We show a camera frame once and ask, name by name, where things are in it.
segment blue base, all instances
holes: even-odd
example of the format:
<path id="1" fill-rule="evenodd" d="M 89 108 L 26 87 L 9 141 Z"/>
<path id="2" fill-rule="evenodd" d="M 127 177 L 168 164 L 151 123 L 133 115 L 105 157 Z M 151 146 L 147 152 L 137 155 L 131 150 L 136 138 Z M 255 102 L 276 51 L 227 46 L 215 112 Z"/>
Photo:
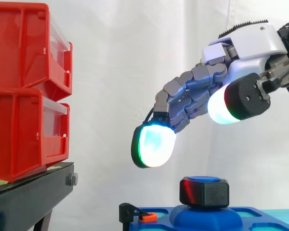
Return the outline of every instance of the blue base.
<path id="1" fill-rule="evenodd" d="M 289 231 L 289 224 L 252 207 L 218 211 L 192 209 L 186 205 L 142 209 L 158 213 L 158 221 L 140 223 L 134 218 L 130 231 Z"/>

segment red storage bin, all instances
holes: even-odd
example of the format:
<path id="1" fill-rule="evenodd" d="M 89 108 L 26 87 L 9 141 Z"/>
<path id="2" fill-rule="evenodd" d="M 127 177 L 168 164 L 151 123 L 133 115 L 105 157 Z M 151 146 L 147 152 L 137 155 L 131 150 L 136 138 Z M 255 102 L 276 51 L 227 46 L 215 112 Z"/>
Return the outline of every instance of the red storage bin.
<path id="1" fill-rule="evenodd" d="M 69 106 L 39 89 L 0 90 L 0 180 L 13 182 L 68 158 Z"/>
<path id="2" fill-rule="evenodd" d="M 72 44 L 46 4 L 0 2 L 0 88 L 31 87 L 54 101 L 72 94 Z"/>

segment black hexagonal knob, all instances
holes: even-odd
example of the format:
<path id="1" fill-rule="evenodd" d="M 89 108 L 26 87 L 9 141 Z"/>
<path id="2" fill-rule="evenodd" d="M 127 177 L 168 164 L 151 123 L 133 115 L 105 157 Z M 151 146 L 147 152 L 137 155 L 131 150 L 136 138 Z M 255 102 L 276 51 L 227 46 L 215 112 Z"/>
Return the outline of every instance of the black hexagonal knob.
<path id="1" fill-rule="evenodd" d="M 184 177 L 180 181 L 180 201 L 200 208 L 229 206 L 229 184 L 218 177 Z"/>

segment white backdrop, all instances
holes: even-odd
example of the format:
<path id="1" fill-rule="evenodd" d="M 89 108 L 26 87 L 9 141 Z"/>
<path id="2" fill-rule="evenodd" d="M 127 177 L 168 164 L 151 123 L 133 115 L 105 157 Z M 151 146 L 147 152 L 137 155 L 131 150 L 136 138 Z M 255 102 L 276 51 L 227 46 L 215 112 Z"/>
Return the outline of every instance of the white backdrop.
<path id="1" fill-rule="evenodd" d="M 155 94 L 199 62 L 233 25 L 289 22 L 289 0 L 46 0 L 74 45 L 70 159 L 79 183 L 53 211 L 50 231 L 119 231 L 118 205 L 175 206 L 184 176 L 226 178 L 231 205 L 289 208 L 289 96 L 229 126 L 205 115 L 177 136 L 171 160 L 138 169 L 133 130 Z"/>

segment black clamp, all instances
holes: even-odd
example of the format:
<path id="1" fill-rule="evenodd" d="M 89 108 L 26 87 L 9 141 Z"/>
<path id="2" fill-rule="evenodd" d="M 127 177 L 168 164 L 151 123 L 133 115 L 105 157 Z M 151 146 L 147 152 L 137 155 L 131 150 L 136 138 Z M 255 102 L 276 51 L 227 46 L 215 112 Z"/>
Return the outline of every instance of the black clamp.
<path id="1" fill-rule="evenodd" d="M 129 204 L 122 203 L 119 205 L 119 221 L 123 224 L 123 231 L 130 230 L 130 223 L 134 221 L 134 216 L 144 217 L 149 216 L 147 212 Z"/>

